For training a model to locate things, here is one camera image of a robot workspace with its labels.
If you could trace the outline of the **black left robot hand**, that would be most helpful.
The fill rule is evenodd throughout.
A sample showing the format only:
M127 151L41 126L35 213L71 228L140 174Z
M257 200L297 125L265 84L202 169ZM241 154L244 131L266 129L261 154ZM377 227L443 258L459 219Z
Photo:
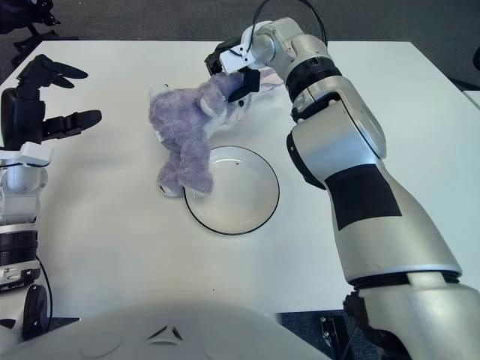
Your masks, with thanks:
M87 77L85 71L43 54L30 61L17 76L18 85L1 94L3 149L16 151L27 142L40 144L76 136L98 124L102 113L97 109L46 119L46 104L40 99L41 88L54 85L72 89L71 79Z

